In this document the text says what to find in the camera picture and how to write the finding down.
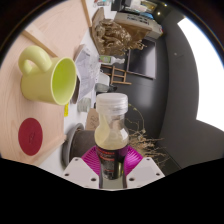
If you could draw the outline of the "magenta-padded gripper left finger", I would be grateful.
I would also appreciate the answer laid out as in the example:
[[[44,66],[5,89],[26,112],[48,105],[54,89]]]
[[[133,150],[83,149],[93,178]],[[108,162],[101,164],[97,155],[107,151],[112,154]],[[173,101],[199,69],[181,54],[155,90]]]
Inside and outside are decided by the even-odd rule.
[[[100,161],[94,147],[82,157],[74,157],[62,177],[84,188],[98,189],[100,186]]]

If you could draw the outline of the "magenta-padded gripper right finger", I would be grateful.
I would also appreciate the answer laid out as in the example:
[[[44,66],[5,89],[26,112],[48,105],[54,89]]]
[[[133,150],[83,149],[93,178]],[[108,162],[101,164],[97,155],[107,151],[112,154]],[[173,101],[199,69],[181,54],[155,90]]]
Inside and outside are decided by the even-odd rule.
[[[129,148],[124,160],[124,187],[139,188],[164,177],[163,172],[151,157],[143,157]]]

